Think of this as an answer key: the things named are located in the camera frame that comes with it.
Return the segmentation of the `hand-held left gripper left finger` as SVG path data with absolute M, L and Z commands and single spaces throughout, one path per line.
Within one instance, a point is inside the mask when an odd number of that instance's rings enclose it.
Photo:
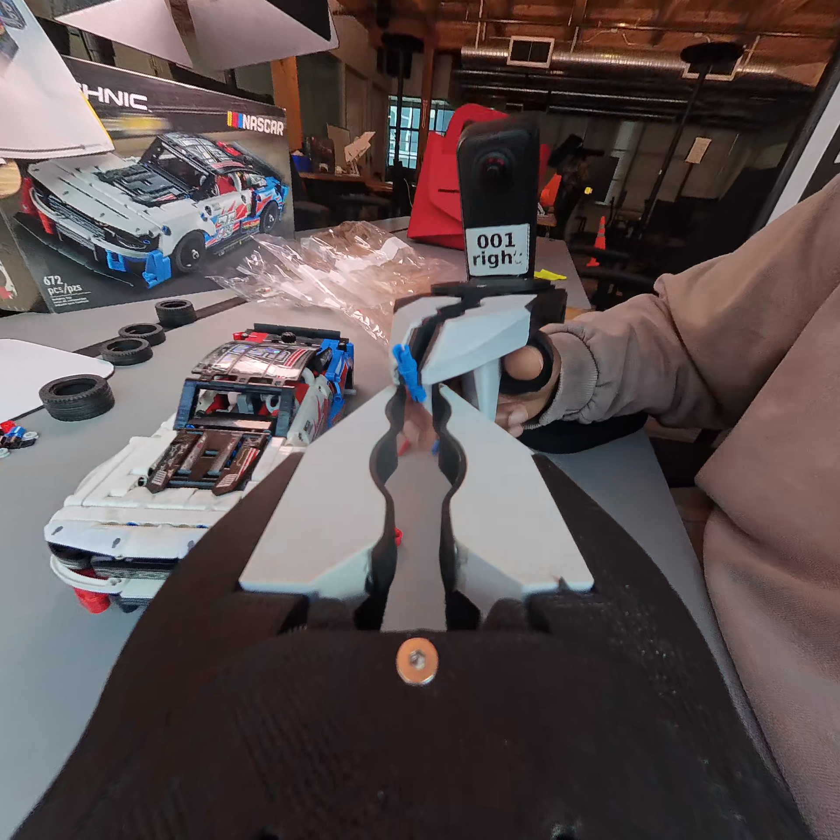
M 380 631 L 396 561 L 403 389 L 389 385 L 305 448 L 239 576 L 247 592 L 340 601 Z

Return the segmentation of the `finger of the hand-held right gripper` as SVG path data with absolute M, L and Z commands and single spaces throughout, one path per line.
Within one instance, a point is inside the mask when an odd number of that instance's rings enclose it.
M 392 347 L 398 343 L 405 343 L 410 347 L 422 379 L 423 357 L 437 329 L 438 312 L 443 308 L 459 306 L 461 300 L 456 297 L 429 296 L 404 298 L 396 303 L 399 306 L 395 307 L 392 318 Z M 401 385 L 396 381 L 395 373 L 396 366 L 392 357 L 392 379 L 395 385 Z M 431 386 L 423 383 L 422 385 L 429 396 Z
M 534 295 L 485 298 L 436 327 L 419 372 L 423 385 L 469 373 L 529 341 Z

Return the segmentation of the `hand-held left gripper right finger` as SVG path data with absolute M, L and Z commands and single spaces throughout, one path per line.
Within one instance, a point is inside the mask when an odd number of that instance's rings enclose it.
M 436 386 L 437 465 L 449 488 L 439 566 L 449 631 L 472 630 L 500 601 L 590 594 L 594 576 L 537 458 L 465 398 Z

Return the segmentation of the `grey desk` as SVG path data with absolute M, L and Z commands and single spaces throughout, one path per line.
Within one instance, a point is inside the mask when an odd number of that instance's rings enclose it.
M 355 402 L 389 382 L 385 348 L 336 311 L 246 301 L 226 290 L 185 296 L 202 317 L 175 329 L 151 361 L 117 369 L 114 408 L 83 423 L 57 422 L 44 410 L 21 425 L 37 444 L 2 458 L 2 838 L 9 838 L 75 747 L 102 687 L 141 612 L 94 616 L 49 567 L 44 527 L 87 473 L 147 435 L 175 410 L 192 364 L 231 333 L 255 322 L 340 329 L 355 345 Z M 114 338 L 119 327 L 156 320 L 152 301 L 68 314 L 2 318 L 2 339 L 82 351 Z M 745 700 L 711 612 L 689 536 L 645 432 L 552 460 L 648 553 L 684 599 L 729 683 Z M 403 530 L 386 632 L 445 628 L 438 569 L 439 505 L 447 487 L 431 455 L 400 456 L 388 481 Z

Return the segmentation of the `person's right hand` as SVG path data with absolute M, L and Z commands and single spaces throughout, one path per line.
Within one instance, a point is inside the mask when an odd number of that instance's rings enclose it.
M 515 438 L 519 438 L 527 424 L 538 418 L 552 403 L 557 391 L 561 359 L 556 348 L 551 343 L 548 346 L 549 351 L 543 345 L 526 345 L 501 361 L 501 369 L 508 378 L 530 383 L 525 392 L 500 393 L 498 396 L 496 423 Z M 551 353 L 551 361 L 548 361 L 548 352 Z

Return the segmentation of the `red bag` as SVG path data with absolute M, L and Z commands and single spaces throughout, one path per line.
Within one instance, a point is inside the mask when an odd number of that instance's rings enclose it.
M 535 116 L 473 103 L 457 108 L 443 134 L 428 136 L 408 236 L 460 250 L 517 246 L 532 267 L 548 158 Z

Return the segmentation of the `clear plastic bags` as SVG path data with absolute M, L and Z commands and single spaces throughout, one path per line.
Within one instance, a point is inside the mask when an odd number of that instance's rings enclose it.
M 233 265 L 209 277 L 247 301 L 340 313 L 388 344 L 398 300 L 466 275 L 459 261 L 424 256 L 373 223 L 347 222 L 296 240 L 255 236 Z

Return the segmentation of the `toy brick race car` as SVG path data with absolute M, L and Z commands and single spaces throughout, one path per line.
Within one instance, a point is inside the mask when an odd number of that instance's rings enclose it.
M 173 416 L 95 468 L 45 526 L 89 613 L 147 605 L 210 528 L 337 421 L 354 393 L 340 332 L 256 324 L 185 378 Z

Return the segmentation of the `toy car cardboard box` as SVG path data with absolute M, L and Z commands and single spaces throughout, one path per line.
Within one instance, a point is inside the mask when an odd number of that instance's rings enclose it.
M 113 148 L 17 163 L 19 188 L 2 200 L 2 313 L 212 291 L 253 237 L 294 233 L 282 109 L 64 61 Z

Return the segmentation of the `person's torso in beige sweatshirt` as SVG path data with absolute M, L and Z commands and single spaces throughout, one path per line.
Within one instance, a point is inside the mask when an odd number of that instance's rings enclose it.
M 838 378 L 781 364 L 700 472 L 707 587 L 773 758 L 838 838 Z

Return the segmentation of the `cluster of small brick pieces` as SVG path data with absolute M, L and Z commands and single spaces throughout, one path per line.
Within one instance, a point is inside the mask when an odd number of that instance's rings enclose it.
M 15 450 L 30 448 L 38 440 L 38 432 L 16 425 L 13 421 L 2 422 L 0 458 L 5 459 Z

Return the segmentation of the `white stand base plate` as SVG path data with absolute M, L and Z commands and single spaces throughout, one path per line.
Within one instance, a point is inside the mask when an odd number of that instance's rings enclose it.
M 17 339 L 1 339 L 1 421 L 26 416 L 40 407 L 39 390 L 69 375 L 108 379 L 114 366 L 100 358 Z

